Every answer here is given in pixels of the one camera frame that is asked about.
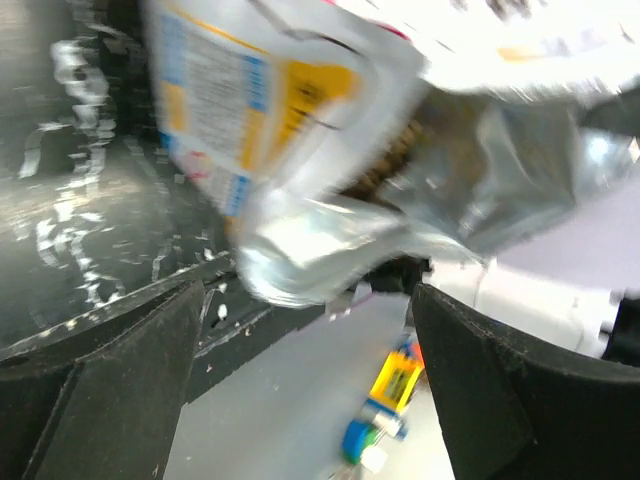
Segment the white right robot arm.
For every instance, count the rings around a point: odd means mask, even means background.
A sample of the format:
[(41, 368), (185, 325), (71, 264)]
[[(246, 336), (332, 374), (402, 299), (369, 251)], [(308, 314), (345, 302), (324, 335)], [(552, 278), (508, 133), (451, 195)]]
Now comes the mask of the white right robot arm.
[(477, 312), (592, 358), (639, 365), (639, 295), (585, 288), (491, 259), (435, 260), (423, 282)]

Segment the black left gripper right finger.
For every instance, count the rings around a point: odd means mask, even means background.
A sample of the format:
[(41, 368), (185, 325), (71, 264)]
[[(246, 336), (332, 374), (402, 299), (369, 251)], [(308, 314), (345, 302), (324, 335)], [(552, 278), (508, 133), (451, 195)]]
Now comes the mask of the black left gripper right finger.
[(410, 302), (458, 479), (635, 479), (639, 303), (624, 299), (604, 356), (552, 345), (429, 285)]

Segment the cat food bag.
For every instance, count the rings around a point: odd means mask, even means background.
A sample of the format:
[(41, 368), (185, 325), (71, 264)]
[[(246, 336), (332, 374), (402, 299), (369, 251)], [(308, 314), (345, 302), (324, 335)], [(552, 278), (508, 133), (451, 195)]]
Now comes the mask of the cat food bag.
[(159, 130), (263, 301), (481, 259), (637, 168), (635, 1), (146, 1)]

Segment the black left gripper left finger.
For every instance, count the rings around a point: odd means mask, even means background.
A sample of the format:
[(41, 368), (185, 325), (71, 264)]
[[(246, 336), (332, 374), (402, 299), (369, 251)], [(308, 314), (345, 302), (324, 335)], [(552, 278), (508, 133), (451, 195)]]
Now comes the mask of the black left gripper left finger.
[(4, 479), (160, 479), (202, 329), (201, 282), (1, 362)]

